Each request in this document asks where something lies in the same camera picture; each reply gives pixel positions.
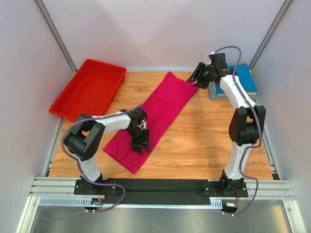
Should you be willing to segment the magenta t shirt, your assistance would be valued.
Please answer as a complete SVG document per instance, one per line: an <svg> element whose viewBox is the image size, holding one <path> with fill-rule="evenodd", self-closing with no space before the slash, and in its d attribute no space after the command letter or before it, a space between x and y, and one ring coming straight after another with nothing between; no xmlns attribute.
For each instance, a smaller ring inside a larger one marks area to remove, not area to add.
<svg viewBox="0 0 311 233"><path fill-rule="evenodd" d="M168 72L142 104L141 107L148 116L150 152L155 149L163 134L197 91L198 88L193 84ZM121 130L107 143L103 151L133 174L139 171L150 155L146 150L143 150L142 155L132 150L129 133Z"/></svg>

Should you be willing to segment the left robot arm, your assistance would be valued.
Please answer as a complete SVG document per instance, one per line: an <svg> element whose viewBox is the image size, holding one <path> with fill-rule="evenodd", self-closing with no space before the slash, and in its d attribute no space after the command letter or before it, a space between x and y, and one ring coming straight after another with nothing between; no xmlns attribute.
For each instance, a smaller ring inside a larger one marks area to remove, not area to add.
<svg viewBox="0 0 311 233"><path fill-rule="evenodd" d="M109 186L98 169L95 154L102 136L113 131L123 130L130 136L130 149L142 155L149 152L147 113L137 106L131 110L122 109L105 116L81 114L76 122L65 130L61 139L63 152L72 158L80 171L74 194L103 195Z"/></svg>

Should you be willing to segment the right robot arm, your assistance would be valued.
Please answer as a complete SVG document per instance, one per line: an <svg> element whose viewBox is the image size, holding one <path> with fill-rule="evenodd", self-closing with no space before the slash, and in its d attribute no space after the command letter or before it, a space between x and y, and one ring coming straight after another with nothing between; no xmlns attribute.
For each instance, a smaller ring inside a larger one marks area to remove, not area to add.
<svg viewBox="0 0 311 233"><path fill-rule="evenodd" d="M224 53L213 52L209 58L208 64L198 64L187 81L201 89L206 89L210 82L218 84L235 112L228 130L232 141L228 164L218 181L204 183L205 194L210 197L233 197L237 194L246 197L244 170L250 151L262 141L266 110L250 99L236 70L228 68Z"/></svg>

